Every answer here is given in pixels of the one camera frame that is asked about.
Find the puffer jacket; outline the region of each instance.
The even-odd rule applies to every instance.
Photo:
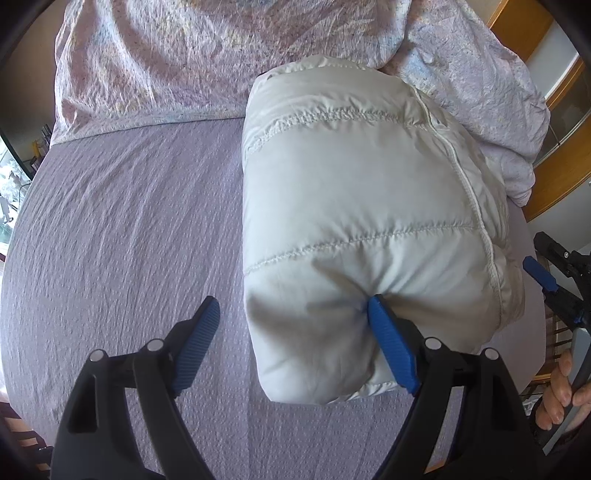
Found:
[[[474,352],[522,315],[497,165],[397,77],[314,56],[257,78],[242,139],[248,327],[269,399],[396,386],[366,304]]]

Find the hand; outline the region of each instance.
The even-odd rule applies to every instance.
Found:
[[[570,350],[558,359],[558,367],[554,369],[550,377],[550,386],[544,391],[542,404],[535,412],[535,422],[543,430],[550,430],[552,424],[559,425],[564,420],[564,407],[570,404],[580,407],[570,425],[565,430],[570,432],[581,425],[591,412],[591,382],[582,386],[573,395],[568,376],[573,367],[573,356]]]

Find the clamp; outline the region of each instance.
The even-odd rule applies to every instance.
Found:
[[[573,392],[591,380],[591,256],[577,251],[568,252],[562,245],[544,232],[535,234],[534,246],[540,255],[548,259],[566,277],[572,278],[582,299],[558,285],[554,276],[535,258],[525,257],[523,269],[542,287],[544,302],[573,332],[571,351],[573,367],[569,383]],[[580,407],[572,403],[564,409],[564,420],[551,430],[542,430],[535,424],[535,412],[541,405],[539,399],[530,415],[531,428],[538,445],[547,455],[568,428]]]

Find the black clamp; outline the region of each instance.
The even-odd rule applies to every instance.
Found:
[[[572,278],[582,299],[558,285],[553,275],[535,258],[525,257],[523,269],[542,287],[544,302],[573,332],[571,351],[573,368],[569,375],[573,391],[591,380],[591,256],[577,251],[568,252],[562,245],[544,232],[535,234],[534,246],[540,255],[548,259],[566,277]],[[535,423],[535,412],[541,405],[539,399],[530,415],[534,437],[544,453],[548,454],[568,428],[579,407],[570,404],[564,409],[564,420],[551,430],[542,430]]]
[[[93,351],[70,394],[57,432],[52,480],[213,480],[174,399],[193,383],[219,324],[207,297],[190,320],[138,352]],[[129,421],[125,389],[136,388],[164,476],[144,467]]]
[[[541,452],[499,353],[453,352],[396,317],[380,295],[370,299],[370,326],[397,382],[415,397],[402,430],[374,480],[536,478]],[[446,464],[424,473],[452,387],[464,387]]]

